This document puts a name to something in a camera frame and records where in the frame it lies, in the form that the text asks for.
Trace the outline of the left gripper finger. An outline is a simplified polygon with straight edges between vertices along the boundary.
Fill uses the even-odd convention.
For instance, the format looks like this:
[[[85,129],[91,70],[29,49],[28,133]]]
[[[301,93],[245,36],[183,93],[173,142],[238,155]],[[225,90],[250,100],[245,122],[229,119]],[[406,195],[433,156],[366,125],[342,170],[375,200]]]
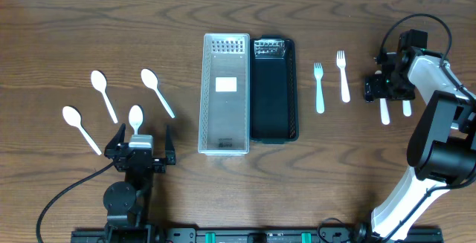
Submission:
[[[116,135],[106,145],[105,150],[114,150],[118,147],[118,145],[124,142],[125,131],[126,131],[126,124],[122,123]]]
[[[170,127],[166,126],[166,140],[165,140],[165,155],[167,157],[174,157],[175,156],[175,148],[173,145]]]

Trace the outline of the white fork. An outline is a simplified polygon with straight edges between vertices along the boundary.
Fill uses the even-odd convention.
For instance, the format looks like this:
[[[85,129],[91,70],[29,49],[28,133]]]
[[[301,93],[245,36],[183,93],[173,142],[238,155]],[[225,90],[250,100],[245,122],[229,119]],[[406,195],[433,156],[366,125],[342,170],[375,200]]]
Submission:
[[[409,100],[402,101],[402,111],[406,117],[410,117],[412,115],[411,102]]]
[[[344,103],[348,103],[350,101],[350,90],[349,90],[347,75],[345,71],[347,63],[346,63],[344,51],[337,51],[336,65],[340,69],[340,75],[341,75],[341,99]]]

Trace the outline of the white spoon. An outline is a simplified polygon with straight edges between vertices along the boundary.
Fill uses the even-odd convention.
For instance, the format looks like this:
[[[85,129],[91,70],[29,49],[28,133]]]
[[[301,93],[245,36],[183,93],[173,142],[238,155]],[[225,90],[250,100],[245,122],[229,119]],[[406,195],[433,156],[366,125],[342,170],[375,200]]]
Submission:
[[[390,124],[390,115],[387,107],[387,100],[385,98],[379,99],[379,106],[380,106],[380,117],[381,122],[383,125]]]
[[[138,134],[139,128],[144,121],[144,113],[139,105],[134,105],[129,110],[129,124],[133,128],[134,135]]]
[[[101,150],[98,145],[94,142],[92,137],[82,126],[82,117],[81,114],[72,106],[65,106],[62,109],[62,115],[66,123],[70,126],[76,127],[79,129],[80,133],[86,139],[90,147],[94,150],[97,155],[102,155]]]
[[[113,123],[118,123],[117,116],[106,93],[107,81],[105,75],[101,71],[92,71],[91,84],[93,85],[94,89],[102,94]]]
[[[147,88],[152,89],[156,93],[159,100],[161,101],[161,104],[163,105],[167,113],[170,115],[170,117],[175,118],[176,116],[173,113],[173,110],[171,109],[170,105],[165,100],[162,93],[158,90],[159,79],[156,74],[152,70],[144,68],[141,70],[141,79]]]

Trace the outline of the pale blue plastic fork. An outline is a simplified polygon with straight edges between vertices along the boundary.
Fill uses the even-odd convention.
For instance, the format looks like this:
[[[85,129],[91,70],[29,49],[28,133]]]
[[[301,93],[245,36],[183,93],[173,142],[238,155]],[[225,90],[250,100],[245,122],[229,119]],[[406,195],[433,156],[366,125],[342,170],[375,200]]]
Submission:
[[[324,106],[324,96],[323,90],[321,85],[321,80],[324,75],[324,70],[322,68],[321,63],[315,62],[314,63],[314,76],[316,80],[316,112],[319,114],[323,114],[325,111]]]

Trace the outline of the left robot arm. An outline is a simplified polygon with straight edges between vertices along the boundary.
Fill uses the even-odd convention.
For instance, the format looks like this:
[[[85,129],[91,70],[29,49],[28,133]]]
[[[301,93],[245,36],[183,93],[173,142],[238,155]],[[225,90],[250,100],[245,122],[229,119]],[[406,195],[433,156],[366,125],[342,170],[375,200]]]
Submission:
[[[147,221],[154,174],[165,173],[176,164],[176,151],[170,129],[166,128],[164,157],[153,155],[153,136],[133,135],[124,141],[122,124],[105,147],[104,155],[113,161],[125,178],[112,184],[103,195],[107,210],[107,242],[165,242],[163,229]]]

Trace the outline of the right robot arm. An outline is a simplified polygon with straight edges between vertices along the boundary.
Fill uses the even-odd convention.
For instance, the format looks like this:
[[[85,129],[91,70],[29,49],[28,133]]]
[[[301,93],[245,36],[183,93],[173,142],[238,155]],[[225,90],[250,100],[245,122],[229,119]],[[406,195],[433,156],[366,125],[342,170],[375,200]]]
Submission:
[[[381,49],[376,57],[381,73],[364,81],[367,102],[410,101],[420,93],[426,107],[408,143],[405,174],[359,225],[354,242],[403,241],[441,195],[475,182],[475,96],[427,41],[425,31],[401,33],[395,52]]]

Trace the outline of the clear plastic basket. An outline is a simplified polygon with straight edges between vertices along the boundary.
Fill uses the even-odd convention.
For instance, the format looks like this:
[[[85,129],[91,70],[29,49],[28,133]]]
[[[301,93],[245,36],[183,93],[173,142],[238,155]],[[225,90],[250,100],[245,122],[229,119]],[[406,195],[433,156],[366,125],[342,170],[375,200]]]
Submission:
[[[202,54],[198,152],[240,156],[250,149],[250,36],[207,33]]]

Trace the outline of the black plastic basket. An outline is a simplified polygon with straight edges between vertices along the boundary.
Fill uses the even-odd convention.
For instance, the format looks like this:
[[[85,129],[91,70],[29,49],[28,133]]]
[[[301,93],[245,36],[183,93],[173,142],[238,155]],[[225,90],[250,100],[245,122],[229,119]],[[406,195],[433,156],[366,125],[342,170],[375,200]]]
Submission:
[[[279,36],[251,40],[253,141],[282,144],[299,137],[295,44]]]

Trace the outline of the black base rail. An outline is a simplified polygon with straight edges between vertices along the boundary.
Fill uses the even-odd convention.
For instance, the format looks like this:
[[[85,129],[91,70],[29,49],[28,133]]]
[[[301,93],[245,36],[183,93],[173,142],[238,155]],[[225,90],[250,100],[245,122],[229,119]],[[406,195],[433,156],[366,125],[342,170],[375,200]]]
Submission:
[[[71,242],[137,243],[317,243],[361,242],[344,227],[321,227],[317,230],[196,230],[194,228],[156,227],[78,229]]]

